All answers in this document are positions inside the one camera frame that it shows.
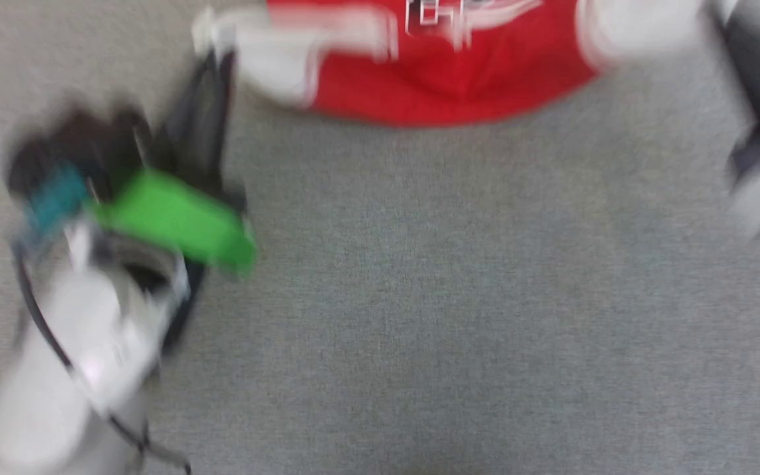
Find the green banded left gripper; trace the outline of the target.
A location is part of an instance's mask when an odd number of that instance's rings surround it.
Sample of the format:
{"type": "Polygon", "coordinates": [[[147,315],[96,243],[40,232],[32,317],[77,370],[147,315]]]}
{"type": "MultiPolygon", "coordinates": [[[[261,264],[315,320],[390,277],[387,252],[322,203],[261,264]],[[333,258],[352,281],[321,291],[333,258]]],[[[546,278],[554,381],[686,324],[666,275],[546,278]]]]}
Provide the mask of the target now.
{"type": "Polygon", "coordinates": [[[90,210],[103,228],[247,274],[257,260],[255,238],[241,214],[247,195],[241,184],[226,185],[222,173],[233,66],[231,53],[220,58],[209,51],[199,58],[154,136],[152,165],[161,172],[137,172],[117,198],[90,210]]]}

